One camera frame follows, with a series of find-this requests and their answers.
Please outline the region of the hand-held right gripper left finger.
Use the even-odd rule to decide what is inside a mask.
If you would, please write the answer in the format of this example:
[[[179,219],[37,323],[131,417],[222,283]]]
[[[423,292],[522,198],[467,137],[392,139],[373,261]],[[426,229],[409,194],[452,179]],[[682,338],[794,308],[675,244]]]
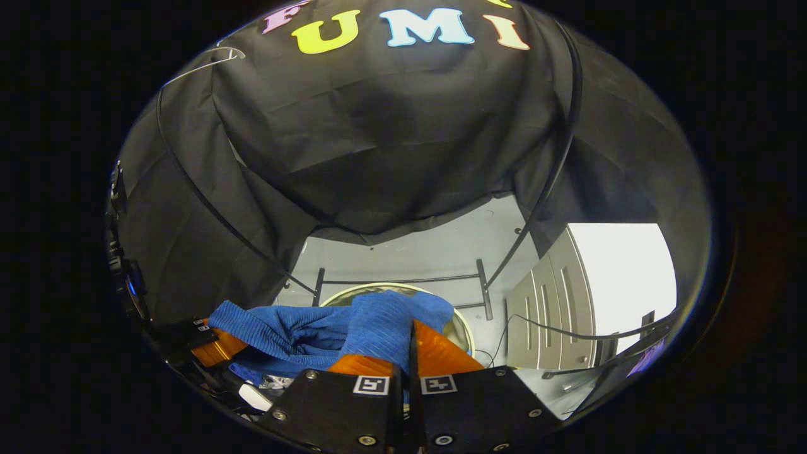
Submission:
[[[326,371],[297,375],[260,428],[305,452],[400,453],[403,413],[400,367],[346,354]]]

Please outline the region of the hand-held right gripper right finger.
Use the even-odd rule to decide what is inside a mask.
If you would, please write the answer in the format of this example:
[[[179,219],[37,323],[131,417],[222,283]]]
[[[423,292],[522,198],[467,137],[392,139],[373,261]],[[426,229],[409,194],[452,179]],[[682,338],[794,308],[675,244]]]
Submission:
[[[410,347],[409,452],[530,453],[563,422],[512,368],[482,368],[414,322]]]

